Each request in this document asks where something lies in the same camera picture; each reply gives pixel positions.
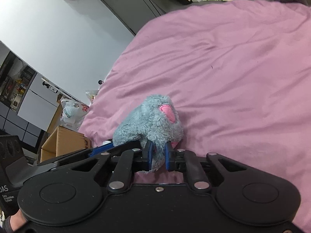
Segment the person's left hand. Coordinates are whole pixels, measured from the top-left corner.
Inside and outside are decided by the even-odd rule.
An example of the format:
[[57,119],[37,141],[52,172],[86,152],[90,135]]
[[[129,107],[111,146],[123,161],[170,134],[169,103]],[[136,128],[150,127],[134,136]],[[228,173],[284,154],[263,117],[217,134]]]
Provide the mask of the person's left hand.
[[9,216],[5,219],[3,223],[3,230],[5,232],[15,232],[16,230],[23,227],[26,223],[27,219],[24,217],[21,210],[19,209],[16,214]]

